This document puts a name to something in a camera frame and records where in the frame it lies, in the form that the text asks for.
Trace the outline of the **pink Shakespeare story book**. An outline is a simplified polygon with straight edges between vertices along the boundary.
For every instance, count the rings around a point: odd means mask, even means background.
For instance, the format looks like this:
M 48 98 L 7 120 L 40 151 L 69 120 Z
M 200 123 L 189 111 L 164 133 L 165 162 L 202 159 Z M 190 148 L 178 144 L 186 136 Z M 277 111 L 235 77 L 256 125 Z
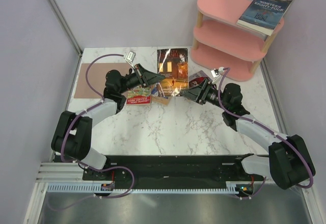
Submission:
M 212 79 L 203 71 L 200 70 L 189 76 L 189 88 L 193 88 L 203 82 L 204 79 L 212 81 Z

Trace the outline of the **brown Edward Tulane book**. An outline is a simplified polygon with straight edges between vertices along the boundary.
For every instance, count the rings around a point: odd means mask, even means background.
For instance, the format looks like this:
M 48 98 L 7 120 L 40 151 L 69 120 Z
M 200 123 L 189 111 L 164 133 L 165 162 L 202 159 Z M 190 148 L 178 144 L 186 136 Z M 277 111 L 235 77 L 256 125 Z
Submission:
M 158 97 L 177 97 L 188 89 L 188 49 L 157 50 L 157 73 L 165 77 L 156 87 Z

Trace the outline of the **blue Nineteen Eighty-Four book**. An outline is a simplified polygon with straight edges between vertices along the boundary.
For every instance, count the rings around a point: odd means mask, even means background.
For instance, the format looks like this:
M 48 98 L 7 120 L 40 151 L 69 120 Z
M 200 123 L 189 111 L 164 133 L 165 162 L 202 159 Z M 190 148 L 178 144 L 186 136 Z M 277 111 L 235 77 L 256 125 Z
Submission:
M 291 2 L 289 0 L 253 0 L 239 17 L 237 24 L 271 36 Z

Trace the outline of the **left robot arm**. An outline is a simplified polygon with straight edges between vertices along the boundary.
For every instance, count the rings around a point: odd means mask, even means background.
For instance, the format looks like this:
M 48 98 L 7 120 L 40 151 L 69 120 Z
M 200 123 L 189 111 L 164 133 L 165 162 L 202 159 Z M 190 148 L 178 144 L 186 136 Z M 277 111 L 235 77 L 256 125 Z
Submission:
M 123 109 L 125 92 L 138 86 L 151 87 L 165 79 L 163 75 L 148 71 L 140 64 L 136 64 L 132 70 L 124 76 L 118 70 L 109 71 L 99 102 L 78 113 L 67 110 L 61 113 L 51 148 L 60 153 L 62 162 L 66 161 L 67 156 L 94 169 L 94 174 L 101 180 L 111 176 L 108 157 L 91 147 L 93 127 Z

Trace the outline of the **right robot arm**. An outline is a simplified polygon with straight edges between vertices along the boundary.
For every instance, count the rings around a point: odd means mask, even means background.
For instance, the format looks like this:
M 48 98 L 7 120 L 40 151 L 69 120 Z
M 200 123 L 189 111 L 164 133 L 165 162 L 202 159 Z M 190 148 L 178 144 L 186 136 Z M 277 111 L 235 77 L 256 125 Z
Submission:
M 305 180 L 309 180 L 306 188 L 312 186 L 316 170 L 303 138 L 275 132 L 256 120 L 242 105 L 239 85 L 228 83 L 221 91 L 204 79 L 180 94 L 197 104 L 208 102 L 223 109 L 223 121 L 228 127 L 251 138 L 268 152 L 268 156 L 246 154 L 239 157 L 233 167 L 237 179 L 245 180 L 255 174 L 272 179 L 281 189 L 301 186 Z

